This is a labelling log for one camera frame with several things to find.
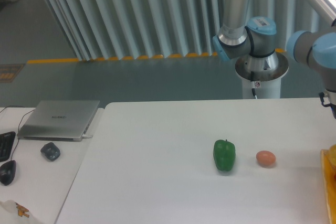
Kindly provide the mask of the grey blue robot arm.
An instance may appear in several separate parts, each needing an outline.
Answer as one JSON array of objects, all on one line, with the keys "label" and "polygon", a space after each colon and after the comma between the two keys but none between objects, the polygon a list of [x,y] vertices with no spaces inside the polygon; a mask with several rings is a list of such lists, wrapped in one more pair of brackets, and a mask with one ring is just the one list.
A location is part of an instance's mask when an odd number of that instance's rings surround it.
[{"label": "grey blue robot arm", "polygon": [[225,0],[223,25],[213,37],[218,56],[235,59],[245,99],[278,99],[288,57],[308,66],[322,78],[321,105],[335,111],[335,0],[308,0],[330,27],[319,32],[298,31],[290,36],[286,53],[276,52],[277,26],[273,19],[247,19],[249,0]]}]

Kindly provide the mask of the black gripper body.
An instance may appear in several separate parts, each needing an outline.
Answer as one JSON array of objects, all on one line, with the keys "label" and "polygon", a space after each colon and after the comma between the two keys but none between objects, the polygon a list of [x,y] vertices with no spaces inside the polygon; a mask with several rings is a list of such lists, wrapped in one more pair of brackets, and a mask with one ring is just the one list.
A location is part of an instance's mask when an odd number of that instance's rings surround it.
[{"label": "black gripper body", "polygon": [[325,108],[330,108],[333,117],[336,119],[335,113],[335,92],[334,91],[323,91],[319,93],[319,98],[321,105]]}]

